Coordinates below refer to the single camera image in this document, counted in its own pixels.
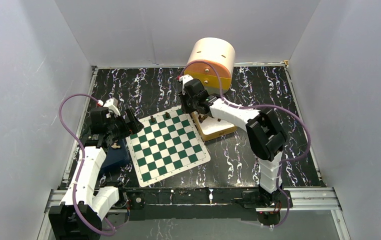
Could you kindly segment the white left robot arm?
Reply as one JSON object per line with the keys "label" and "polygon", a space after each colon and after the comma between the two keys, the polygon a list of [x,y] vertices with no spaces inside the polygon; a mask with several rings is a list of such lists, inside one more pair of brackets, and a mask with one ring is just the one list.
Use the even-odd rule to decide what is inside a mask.
{"label": "white left robot arm", "polygon": [[91,110],[90,126],[79,141],[80,159],[71,183],[60,203],[49,209],[57,240],[98,240],[116,233],[117,228],[109,221],[108,228],[103,228],[103,221],[112,206],[122,208],[127,204],[128,195],[113,184],[96,190],[97,178],[109,148],[143,128],[130,108],[125,116],[109,107]]}

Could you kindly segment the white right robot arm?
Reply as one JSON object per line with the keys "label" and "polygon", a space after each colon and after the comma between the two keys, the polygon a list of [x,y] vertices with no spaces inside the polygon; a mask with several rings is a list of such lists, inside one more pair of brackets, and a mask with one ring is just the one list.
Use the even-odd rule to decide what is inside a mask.
{"label": "white right robot arm", "polygon": [[181,109],[186,114],[197,112],[244,130],[250,148],[259,159],[258,202],[273,207],[280,200],[282,179],[280,167],[287,135],[273,110],[244,109],[233,106],[218,94],[209,94],[200,80],[190,75],[179,78]]}

